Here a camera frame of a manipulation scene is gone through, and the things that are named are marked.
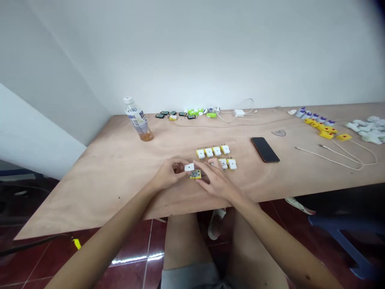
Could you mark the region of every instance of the person's right hand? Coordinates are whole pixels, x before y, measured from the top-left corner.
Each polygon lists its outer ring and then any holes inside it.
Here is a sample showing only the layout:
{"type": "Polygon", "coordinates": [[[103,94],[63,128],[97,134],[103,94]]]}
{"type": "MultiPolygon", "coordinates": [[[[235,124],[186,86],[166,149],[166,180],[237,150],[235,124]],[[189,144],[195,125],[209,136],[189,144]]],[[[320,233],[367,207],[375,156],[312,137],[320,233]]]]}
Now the person's right hand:
{"type": "Polygon", "coordinates": [[[210,180],[210,184],[207,184],[204,180],[195,180],[203,189],[205,189],[210,195],[223,198],[230,203],[233,203],[235,198],[241,196],[241,190],[237,188],[223,173],[223,168],[218,159],[209,159],[209,162],[194,161],[194,165],[200,167],[205,172],[210,180]]]}

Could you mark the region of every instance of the red tile floor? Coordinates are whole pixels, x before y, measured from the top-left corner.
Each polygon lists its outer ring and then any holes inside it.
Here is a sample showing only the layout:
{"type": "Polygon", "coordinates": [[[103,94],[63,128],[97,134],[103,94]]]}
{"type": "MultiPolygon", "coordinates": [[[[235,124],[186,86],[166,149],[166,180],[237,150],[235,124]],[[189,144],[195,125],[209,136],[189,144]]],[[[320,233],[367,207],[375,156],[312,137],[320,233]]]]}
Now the red tile floor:
{"type": "MultiPolygon", "coordinates": [[[[307,215],[288,205],[284,200],[261,203],[262,209],[285,230],[299,240],[319,260],[321,260],[341,282],[344,288],[372,288],[371,282],[362,281],[349,270],[354,264],[345,251],[322,229],[312,227],[307,215]]],[[[203,232],[211,212],[198,214],[203,232]]],[[[137,224],[129,239],[115,257],[110,267],[95,288],[147,288],[156,289],[160,281],[166,223],[157,220],[142,221],[137,224]]],[[[0,250],[31,240],[13,242],[20,226],[0,227],[0,250]]],[[[84,244],[97,229],[74,232],[74,237],[84,244]]],[[[203,234],[209,250],[215,259],[229,252],[231,244],[228,236],[216,241],[203,234]]],[[[0,258],[0,288],[41,289],[49,282],[62,265],[76,252],[67,238],[58,238],[49,243],[0,258]]]]}

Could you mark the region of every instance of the brown liquid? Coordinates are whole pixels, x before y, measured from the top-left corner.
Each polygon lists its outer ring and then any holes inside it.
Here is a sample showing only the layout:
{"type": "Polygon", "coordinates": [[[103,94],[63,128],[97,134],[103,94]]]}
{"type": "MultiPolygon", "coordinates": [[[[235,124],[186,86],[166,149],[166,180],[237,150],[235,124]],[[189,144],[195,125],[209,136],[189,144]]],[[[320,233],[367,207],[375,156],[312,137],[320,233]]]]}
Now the brown liquid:
{"type": "Polygon", "coordinates": [[[140,133],[139,137],[142,141],[150,141],[154,138],[154,135],[150,130],[148,130],[146,133],[140,133]]]}

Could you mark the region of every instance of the black phone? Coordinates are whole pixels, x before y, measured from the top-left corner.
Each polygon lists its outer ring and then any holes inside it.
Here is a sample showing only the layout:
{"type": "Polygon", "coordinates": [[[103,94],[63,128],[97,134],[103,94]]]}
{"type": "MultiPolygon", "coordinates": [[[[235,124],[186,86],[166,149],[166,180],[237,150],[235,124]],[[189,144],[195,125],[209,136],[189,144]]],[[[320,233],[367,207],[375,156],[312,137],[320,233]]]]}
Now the black phone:
{"type": "Polygon", "coordinates": [[[278,163],[280,161],[264,138],[251,138],[251,142],[265,163],[278,163]]]}

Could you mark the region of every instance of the plywood tabletop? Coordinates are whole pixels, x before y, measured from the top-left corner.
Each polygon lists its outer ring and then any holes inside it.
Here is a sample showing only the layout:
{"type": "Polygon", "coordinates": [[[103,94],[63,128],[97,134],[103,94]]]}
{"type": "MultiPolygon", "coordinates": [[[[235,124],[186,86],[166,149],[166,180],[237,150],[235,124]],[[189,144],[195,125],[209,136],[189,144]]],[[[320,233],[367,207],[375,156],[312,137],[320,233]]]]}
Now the plywood tabletop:
{"type": "MultiPolygon", "coordinates": [[[[361,171],[295,149],[301,147],[355,165],[319,147],[317,144],[324,144],[339,150],[331,141],[319,137],[315,128],[287,114],[290,109],[261,109],[230,124],[205,116],[192,120],[178,116],[177,121],[169,121],[149,114],[147,119],[154,134],[150,142],[139,139],[127,116],[113,116],[15,239],[100,227],[152,178],[164,159],[175,155],[197,159],[196,149],[214,145],[230,147],[228,156],[237,161],[238,168],[225,173],[256,202],[385,182],[385,145],[363,142],[342,126],[371,115],[385,118],[384,103],[308,107],[337,121],[335,128],[351,134],[353,140],[376,154],[378,164],[361,171]],[[271,133],[281,129],[286,136],[271,133]],[[251,137],[264,137],[281,161],[264,163],[251,144],[251,137]]],[[[232,115],[223,118],[231,119],[232,115]]],[[[342,146],[363,162],[373,161],[369,152],[351,142],[342,146]]],[[[186,179],[160,192],[144,218],[225,206],[230,204],[209,196],[193,180],[186,179]]]]}

